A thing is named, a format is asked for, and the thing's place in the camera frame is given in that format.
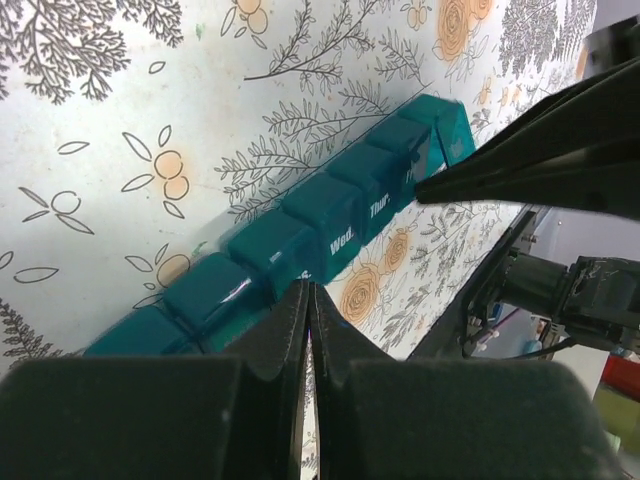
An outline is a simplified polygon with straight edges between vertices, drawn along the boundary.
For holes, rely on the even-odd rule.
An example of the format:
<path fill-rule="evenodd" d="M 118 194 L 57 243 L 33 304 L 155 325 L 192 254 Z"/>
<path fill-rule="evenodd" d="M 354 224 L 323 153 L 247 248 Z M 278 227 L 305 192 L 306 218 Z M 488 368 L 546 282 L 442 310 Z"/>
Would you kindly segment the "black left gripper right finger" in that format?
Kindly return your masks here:
<path fill-rule="evenodd" d="M 620 479 L 581 382 L 535 360 L 398 361 L 309 290 L 322 479 Z"/>

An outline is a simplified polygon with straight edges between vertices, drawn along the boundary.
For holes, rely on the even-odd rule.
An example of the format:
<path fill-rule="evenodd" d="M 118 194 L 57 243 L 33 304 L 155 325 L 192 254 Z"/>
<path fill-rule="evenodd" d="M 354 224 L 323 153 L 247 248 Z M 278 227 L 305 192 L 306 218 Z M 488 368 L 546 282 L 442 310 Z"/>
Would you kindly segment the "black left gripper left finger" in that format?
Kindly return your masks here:
<path fill-rule="evenodd" d="M 2 477 L 298 478 L 310 292 L 294 281 L 219 354 L 18 366 L 1 383 Z"/>

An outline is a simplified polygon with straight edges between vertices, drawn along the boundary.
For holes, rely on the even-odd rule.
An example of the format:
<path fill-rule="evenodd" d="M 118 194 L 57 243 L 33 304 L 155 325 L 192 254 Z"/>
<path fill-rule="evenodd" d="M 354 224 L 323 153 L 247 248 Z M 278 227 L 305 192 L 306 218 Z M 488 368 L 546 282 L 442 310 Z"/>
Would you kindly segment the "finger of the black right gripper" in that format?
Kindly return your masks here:
<path fill-rule="evenodd" d="M 550 95 L 463 162 L 417 183 L 420 204 L 503 200 L 639 217 L 639 63 Z"/>

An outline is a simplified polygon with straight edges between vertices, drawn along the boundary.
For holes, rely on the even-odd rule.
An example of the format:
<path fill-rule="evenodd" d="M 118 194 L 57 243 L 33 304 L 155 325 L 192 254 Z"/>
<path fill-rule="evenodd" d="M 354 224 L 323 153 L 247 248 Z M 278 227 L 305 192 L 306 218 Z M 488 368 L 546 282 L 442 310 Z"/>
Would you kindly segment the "teal weekly pill organizer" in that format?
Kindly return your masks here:
<path fill-rule="evenodd" d="M 415 198 L 422 180 L 475 149 L 464 106 L 423 94 L 308 177 L 281 204 L 174 280 L 158 302 L 96 339 L 90 356 L 224 350 L 290 283 L 330 283 Z"/>

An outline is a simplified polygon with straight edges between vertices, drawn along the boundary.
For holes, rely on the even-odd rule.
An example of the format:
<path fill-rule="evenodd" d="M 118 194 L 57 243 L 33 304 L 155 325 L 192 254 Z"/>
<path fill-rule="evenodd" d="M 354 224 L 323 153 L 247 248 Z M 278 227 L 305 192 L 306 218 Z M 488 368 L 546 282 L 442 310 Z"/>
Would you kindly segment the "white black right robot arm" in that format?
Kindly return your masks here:
<path fill-rule="evenodd" d="M 419 182 L 424 205 L 499 200 L 637 220 L 639 63 L 630 60 L 546 97 L 469 159 Z M 563 265 L 520 251 L 532 220 L 500 238 L 454 297 L 414 358 L 469 357 L 498 301 L 550 319 L 566 345 L 639 345 L 639 265 L 580 257 Z"/>

